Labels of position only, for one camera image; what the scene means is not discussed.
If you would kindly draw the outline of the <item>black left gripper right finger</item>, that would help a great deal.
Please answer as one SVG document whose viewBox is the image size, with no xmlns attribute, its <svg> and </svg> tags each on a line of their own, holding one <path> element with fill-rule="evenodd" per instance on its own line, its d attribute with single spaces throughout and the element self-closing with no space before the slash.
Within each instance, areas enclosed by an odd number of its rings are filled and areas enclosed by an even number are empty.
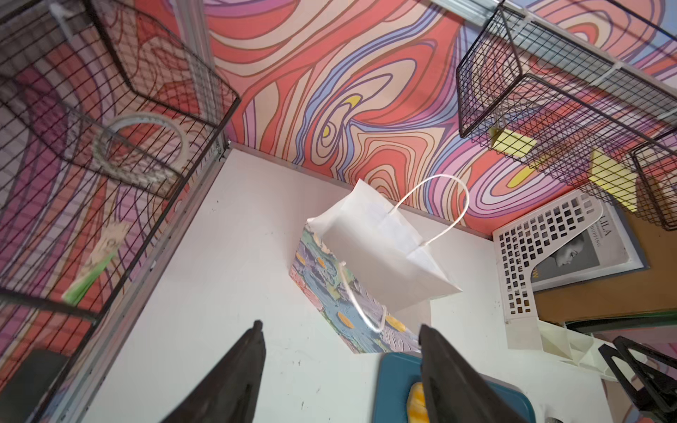
<svg viewBox="0 0 677 423">
<path fill-rule="evenodd" d="M 431 422 L 523 422 L 436 329 L 419 332 L 421 381 Z"/>
</svg>

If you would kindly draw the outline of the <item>floral paper gift bag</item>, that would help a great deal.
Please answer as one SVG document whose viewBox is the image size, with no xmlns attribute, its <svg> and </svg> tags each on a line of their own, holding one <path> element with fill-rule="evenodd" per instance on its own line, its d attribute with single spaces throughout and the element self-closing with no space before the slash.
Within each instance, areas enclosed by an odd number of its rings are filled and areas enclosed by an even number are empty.
<svg viewBox="0 0 677 423">
<path fill-rule="evenodd" d="M 417 354 L 430 303 L 460 293 L 423 238 L 365 181 L 308 219 L 289 275 L 355 354 Z"/>
</svg>

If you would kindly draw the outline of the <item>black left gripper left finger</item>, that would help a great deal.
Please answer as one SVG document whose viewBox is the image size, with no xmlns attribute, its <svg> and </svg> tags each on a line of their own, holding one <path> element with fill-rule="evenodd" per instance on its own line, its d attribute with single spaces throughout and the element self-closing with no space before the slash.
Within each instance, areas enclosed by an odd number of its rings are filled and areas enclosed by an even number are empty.
<svg viewBox="0 0 677 423">
<path fill-rule="evenodd" d="M 165 422 L 252 422 L 266 361 L 263 323 L 255 321 Z"/>
</svg>

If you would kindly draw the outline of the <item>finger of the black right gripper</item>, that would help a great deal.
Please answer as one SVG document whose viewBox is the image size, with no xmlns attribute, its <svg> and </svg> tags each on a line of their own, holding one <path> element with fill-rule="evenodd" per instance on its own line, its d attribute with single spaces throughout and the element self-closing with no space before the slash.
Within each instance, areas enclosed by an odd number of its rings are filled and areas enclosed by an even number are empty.
<svg viewBox="0 0 677 423">
<path fill-rule="evenodd" d="M 650 394 L 644 385 L 641 389 L 637 389 L 632 384 L 630 377 L 624 375 L 619 367 L 620 362 L 624 362 L 628 366 L 629 364 L 622 359 L 614 344 L 611 347 L 603 345 L 599 348 L 599 352 L 631 403 L 643 416 L 647 418 L 668 417 L 668 394 Z M 631 368 L 630 371 L 633 375 L 636 375 Z"/>
<path fill-rule="evenodd" d="M 656 368 L 645 365 L 645 363 L 638 361 L 633 354 L 643 354 L 648 359 L 652 359 L 672 369 L 676 369 L 675 358 L 624 337 L 617 337 L 613 343 L 622 359 L 629 364 L 650 394 L 676 393 L 675 378 Z"/>
</svg>

